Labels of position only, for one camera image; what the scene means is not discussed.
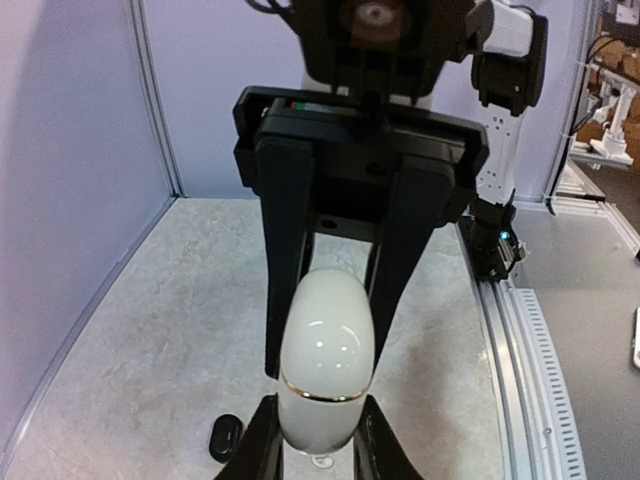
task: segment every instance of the gold band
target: gold band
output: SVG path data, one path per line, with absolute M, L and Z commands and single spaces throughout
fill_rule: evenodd
M 306 398 L 308 400 L 313 400 L 314 402 L 322 402 L 322 403 L 346 403 L 352 402 L 353 400 L 358 400 L 367 394 L 367 389 L 360 390 L 359 392 L 353 393 L 351 395 L 347 395 L 344 397 L 321 397 L 320 395 L 315 395 L 313 393 L 305 392 L 304 390 L 300 390 L 293 383 L 291 383 L 287 378 L 280 372 L 280 376 L 284 380 L 284 384 L 287 386 L 289 390 L 298 395 L 299 397 Z

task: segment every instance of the white capsule-shaped object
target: white capsule-shaped object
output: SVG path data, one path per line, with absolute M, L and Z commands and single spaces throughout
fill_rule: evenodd
M 369 299 L 342 270 L 306 275 L 296 290 L 280 352 L 278 415 L 287 442 L 311 455 L 353 436 L 373 375 Z

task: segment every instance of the marble-patterned table surface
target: marble-patterned table surface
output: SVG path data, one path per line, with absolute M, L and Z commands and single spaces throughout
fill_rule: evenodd
M 314 267 L 363 276 L 367 245 L 321 237 Z M 257 201 L 180 200 L 89 321 L 36 412 L 9 480 L 210 480 L 214 420 L 248 422 L 263 373 L 266 260 Z M 401 300 L 372 394 L 429 480 L 503 478 L 480 313 L 452 226 Z M 351 479 L 286 451 L 287 479 Z

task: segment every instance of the small black oval object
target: small black oval object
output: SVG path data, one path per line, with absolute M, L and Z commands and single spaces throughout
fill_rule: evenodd
M 229 461 L 240 444 L 244 425 L 235 415 L 222 415 L 213 424 L 209 453 L 214 460 L 224 464 Z

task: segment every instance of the white wall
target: white wall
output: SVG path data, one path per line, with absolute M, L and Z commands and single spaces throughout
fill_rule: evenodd
M 550 20 L 543 98 L 524 126 L 517 168 L 520 196 L 540 199 L 558 147 L 573 89 L 588 2 L 522 2 Z M 246 196 L 233 159 L 231 108 L 251 84 L 298 87 L 303 70 L 297 39 L 277 17 L 244 0 L 147 0 L 156 72 L 171 140 L 188 195 Z M 470 61 L 446 67 L 434 109 L 480 120 Z
M 1 10 L 3 448 L 71 327 L 169 190 L 127 2 L 5 0 Z

